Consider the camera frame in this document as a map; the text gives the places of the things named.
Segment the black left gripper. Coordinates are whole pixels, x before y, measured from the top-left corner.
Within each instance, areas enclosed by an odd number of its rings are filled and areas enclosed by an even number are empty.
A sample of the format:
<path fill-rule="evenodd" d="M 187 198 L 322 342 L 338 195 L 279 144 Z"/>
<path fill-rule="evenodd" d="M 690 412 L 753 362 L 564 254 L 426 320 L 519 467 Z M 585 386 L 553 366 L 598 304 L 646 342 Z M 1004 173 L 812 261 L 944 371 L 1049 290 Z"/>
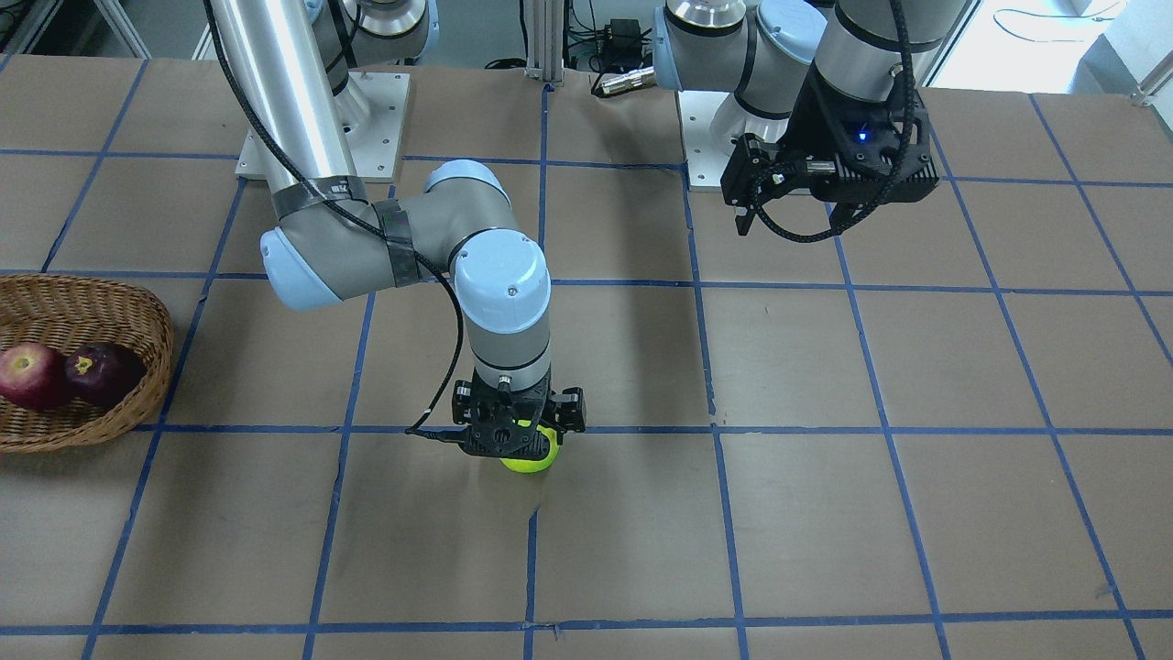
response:
<path fill-rule="evenodd" d="M 735 206 L 738 237 L 750 234 L 755 220 L 751 204 L 766 204 L 795 189 L 838 206 L 874 200 L 891 173 L 908 104 L 911 138 L 884 203 L 916 204 L 933 193 L 941 179 L 927 147 L 925 104 L 918 91 L 906 87 L 903 72 L 889 81 L 893 89 L 884 98 L 862 101 L 812 70 L 782 137 L 767 141 L 745 134 L 735 141 L 720 183 L 725 204 Z"/>

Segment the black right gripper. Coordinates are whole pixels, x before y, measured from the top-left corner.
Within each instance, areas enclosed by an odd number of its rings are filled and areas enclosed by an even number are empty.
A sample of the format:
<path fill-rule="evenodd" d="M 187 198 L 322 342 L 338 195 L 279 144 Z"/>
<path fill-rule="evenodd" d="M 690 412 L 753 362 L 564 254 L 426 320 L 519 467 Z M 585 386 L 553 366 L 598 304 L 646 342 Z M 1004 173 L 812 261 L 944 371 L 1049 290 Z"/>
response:
<path fill-rule="evenodd" d="M 552 390 L 552 370 L 545 370 L 536 385 L 511 392 L 490 385 L 480 375 L 457 380 L 453 393 L 453 419 L 462 426 L 453 442 L 475 457 L 518 457 L 526 447 L 540 443 L 537 426 L 560 434 L 586 430 L 584 392 Z"/>

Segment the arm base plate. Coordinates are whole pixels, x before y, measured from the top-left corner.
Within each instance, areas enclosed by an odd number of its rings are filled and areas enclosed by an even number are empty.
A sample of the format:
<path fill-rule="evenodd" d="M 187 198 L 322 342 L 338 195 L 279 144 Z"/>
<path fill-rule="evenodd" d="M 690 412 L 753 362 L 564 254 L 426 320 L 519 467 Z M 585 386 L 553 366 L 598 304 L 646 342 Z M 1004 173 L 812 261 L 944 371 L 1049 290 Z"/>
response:
<path fill-rule="evenodd" d="M 240 75 L 252 116 L 237 173 L 267 181 L 272 191 L 331 176 L 392 182 L 411 75 L 345 72 L 344 80 L 335 93 L 323 67 Z"/>
<path fill-rule="evenodd" d="M 693 193 L 721 192 L 721 175 L 743 135 L 774 142 L 784 136 L 789 122 L 750 113 L 738 104 L 733 93 L 678 91 L 677 102 L 689 189 Z"/>

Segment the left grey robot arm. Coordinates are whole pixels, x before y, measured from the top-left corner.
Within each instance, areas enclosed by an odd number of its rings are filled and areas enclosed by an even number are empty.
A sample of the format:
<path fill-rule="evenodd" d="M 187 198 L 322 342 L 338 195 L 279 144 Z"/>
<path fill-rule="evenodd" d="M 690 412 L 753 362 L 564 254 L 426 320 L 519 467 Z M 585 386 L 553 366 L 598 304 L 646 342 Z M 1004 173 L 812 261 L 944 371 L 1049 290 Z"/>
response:
<path fill-rule="evenodd" d="M 762 223 L 800 244 L 843 234 L 886 204 L 940 185 L 916 70 L 962 1 L 665 1 L 656 82 L 728 94 L 750 120 L 725 132 L 719 188 L 738 234 Z"/>

